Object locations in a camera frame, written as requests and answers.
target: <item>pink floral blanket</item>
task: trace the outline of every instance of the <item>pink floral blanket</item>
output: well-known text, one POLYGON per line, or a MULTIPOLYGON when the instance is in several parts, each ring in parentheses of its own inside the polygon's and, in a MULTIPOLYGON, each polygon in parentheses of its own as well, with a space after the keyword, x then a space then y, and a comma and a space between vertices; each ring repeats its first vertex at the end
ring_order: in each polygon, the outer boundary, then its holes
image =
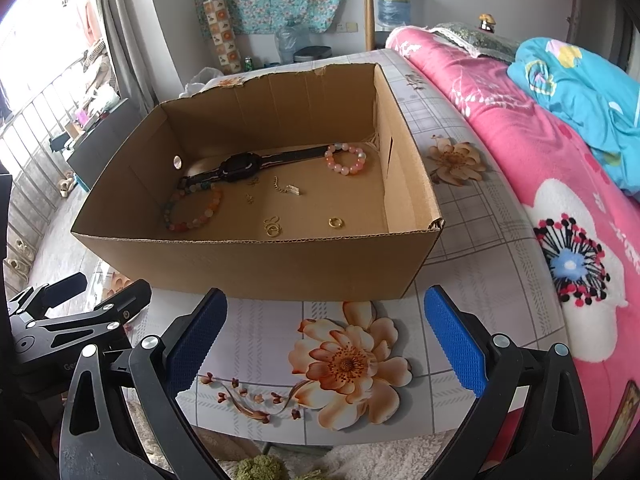
POLYGON ((597 469, 639 415, 639 204, 567 124, 520 91, 506 64, 473 59, 415 27, 396 29, 386 46, 456 105, 529 215, 562 306, 597 469))

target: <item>multicolored bead bracelet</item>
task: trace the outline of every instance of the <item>multicolored bead bracelet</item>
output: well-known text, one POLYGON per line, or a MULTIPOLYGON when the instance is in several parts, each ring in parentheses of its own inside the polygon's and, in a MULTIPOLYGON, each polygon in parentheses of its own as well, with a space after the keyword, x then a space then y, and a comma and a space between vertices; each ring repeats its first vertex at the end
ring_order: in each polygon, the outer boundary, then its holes
POLYGON ((176 233, 183 233, 188 231, 189 229, 195 229, 206 224, 209 219, 213 216, 220 206, 220 201, 222 200, 222 190, 217 188, 215 184, 211 182, 203 182, 201 184, 191 184, 191 186, 185 189, 179 189, 174 191, 169 199, 169 202, 164 206, 164 224, 169 231, 174 231, 176 233), (180 222, 179 224, 174 224, 171 222, 171 210, 178 203, 178 201, 190 194, 196 193, 198 191, 206 191, 212 190, 213 199, 207 205, 207 208, 204 210, 202 215, 197 218, 194 218, 188 222, 180 222))
POLYGON ((326 152, 324 152, 324 160, 326 160, 326 165, 330 170, 334 170, 335 173, 347 175, 355 175, 362 168, 364 168, 364 163, 367 160, 367 154, 364 152, 362 148, 356 148, 355 146, 350 146, 347 142, 336 142, 335 144, 330 144, 326 148, 326 152), (357 155, 358 160, 353 166, 343 166, 338 164, 334 160, 334 153, 336 150, 343 150, 344 152, 354 153, 357 155))

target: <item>concrete floor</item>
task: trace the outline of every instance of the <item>concrete floor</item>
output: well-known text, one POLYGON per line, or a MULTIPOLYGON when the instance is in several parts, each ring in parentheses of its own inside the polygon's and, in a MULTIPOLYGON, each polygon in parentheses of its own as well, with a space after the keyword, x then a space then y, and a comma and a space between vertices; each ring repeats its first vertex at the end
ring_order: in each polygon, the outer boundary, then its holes
POLYGON ((76 272, 82 272, 87 278, 85 292, 50 309, 49 317, 87 312, 102 300, 102 283, 108 265, 71 234, 71 226, 86 197, 87 193, 76 186, 58 207, 31 267, 29 285, 32 286, 53 283, 76 272))

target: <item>silver bolt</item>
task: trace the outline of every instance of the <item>silver bolt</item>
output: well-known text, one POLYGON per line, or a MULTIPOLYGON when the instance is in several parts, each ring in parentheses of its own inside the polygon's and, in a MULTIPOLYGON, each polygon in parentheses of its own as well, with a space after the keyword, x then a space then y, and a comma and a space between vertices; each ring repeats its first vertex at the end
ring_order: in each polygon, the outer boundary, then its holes
POLYGON ((82 349, 82 357, 91 357, 98 351, 98 347, 96 345, 87 345, 82 349))
POLYGON ((507 348, 507 346, 509 346, 510 344, 511 341, 509 341, 509 338, 507 336, 502 334, 494 335, 494 345, 496 345, 498 348, 507 348))
POLYGON ((142 340, 142 348, 145 350, 150 350, 156 346, 158 346, 158 338, 154 335, 147 336, 142 340))
POLYGON ((558 355, 569 355, 569 349, 566 347, 566 345, 563 345, 562 343, 556 343, 554 345, 554 350, 558 355))

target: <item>wooden cane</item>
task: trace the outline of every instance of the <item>wooden cane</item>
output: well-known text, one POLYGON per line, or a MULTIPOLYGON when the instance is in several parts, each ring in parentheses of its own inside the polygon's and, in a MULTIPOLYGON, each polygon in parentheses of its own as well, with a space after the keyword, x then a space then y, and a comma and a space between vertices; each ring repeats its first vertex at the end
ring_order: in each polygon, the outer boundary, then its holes
POLYGON ((375 33, 373 0, 364 0, 364 42, 366 50, 374 50, 376 48, 375 33))

